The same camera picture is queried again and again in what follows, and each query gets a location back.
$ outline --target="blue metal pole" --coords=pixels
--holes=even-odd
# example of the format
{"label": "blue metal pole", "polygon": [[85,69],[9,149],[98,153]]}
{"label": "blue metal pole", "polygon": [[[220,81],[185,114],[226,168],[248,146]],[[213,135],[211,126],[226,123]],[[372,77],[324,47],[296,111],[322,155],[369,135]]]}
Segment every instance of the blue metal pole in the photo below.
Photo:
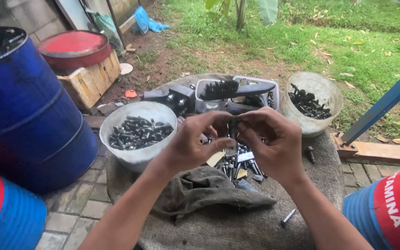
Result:
{"label": "blue metal pole", "polygon": [[400,101],[400,79],[348,131],[342,135],[344,145],[351,144]]}

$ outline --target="black bristle brush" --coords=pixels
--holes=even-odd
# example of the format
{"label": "black bristle brush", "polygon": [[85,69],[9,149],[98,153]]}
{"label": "black bristle brush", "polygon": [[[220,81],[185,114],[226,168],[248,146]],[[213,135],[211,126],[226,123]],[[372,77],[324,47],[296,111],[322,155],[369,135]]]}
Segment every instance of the black bristle brush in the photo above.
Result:
{"label": "black bristle brush", "polygon": [[221,100],[228,98],[254,96],[264,94],[275,88],[273,83],[258,83],[240,86],[235,80],[211,82],[206,84],[200,99],[202,100]]}

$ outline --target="bowl of bolts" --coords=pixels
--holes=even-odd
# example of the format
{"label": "bowl of bolts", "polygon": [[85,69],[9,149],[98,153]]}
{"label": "bowl of bolts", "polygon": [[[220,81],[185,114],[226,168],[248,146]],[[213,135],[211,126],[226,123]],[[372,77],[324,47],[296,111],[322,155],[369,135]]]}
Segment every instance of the bowl of bolts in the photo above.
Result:
{"label": "bowl of bolts", "polygon": [[139,101],[110,114],[100,128],[101,142],[127,169],[143,172],[174,138],[177,117],[166,105]]}
{"label": "bowl of bolts", "polygon": [[279,112],[302,128],[303,137],[315,137],[336,118],[342,104],[342,93],[330,79],[299,72],[289,78]]}

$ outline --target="green lawn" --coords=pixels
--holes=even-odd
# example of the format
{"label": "green lawn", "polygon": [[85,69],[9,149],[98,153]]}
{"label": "green lawn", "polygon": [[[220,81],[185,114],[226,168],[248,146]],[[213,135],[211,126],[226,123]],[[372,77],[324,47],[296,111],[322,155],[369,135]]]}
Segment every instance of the green lawn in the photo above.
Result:
{"label": "green lawn", "polygon": [[[178,34],[166,46],[205,53],[238,48],[242,60],[268,65],[282,61],[306,71],[325,71],[345,96],[344,109],[333,127],[339,124],[346,131],[400,78],[400,3],[305,2],[280,0],[277,23],[266,28],[260,22],[258,4],[247,0],[247,30],[236,31],[233,6],[228,17],[212,21],[202,0],[166,0],[164,14],[175,23],[171,30]],[[343,72],[353,76],[340,75]],[[344,81],[355,88],[347,88]],[[400,112],[386,115],[369,133],[400,137]]]}

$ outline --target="green plastic bag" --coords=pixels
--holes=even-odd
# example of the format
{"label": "green plastic bag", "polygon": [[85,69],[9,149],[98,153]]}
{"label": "green plastic bag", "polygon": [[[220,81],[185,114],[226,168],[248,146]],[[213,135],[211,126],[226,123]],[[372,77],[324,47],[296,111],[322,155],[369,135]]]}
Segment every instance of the green plastic bag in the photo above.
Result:
{"label": "green plastic bag", "polygon": [[100,30],[104,31],[104,35],[109,38],[109,43],[115,49],[117,56],[123,54],[125,49],[116,31],[114,21],[109,14],[100,15],[98,12],[94,12],[90,9],[86,9],[86,12],[95,16],[95,24]]}

